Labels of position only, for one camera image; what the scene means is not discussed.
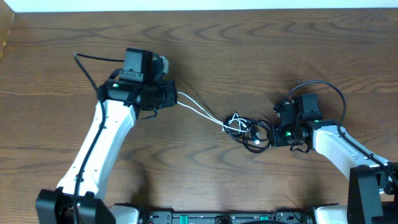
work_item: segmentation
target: wood grain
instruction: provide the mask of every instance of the wood grain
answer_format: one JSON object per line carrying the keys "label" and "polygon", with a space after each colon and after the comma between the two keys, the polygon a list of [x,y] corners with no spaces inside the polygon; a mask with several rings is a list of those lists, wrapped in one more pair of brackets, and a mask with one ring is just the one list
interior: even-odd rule
{"label": "wood grain", "polygon": [[[36,223],[35,198],[74,160],[95,94],[73,61],[80,52],[123,58],[126,47],[170,61],[178,89],[224,118],[261,118],[296,84],[334,83],[348,104],[344,126],[398,161],[398,10],[270,10],[18,14],[0,64],[0,217]],[[97,83],[117,63],[84,60]],[[322,85],[326,118],[341,113]],[[220,127],[174,106],[127,135],[106,203],[174,210],[260,211],[346,203],[348,181],[323,156],[287,148],[254,155]]]}

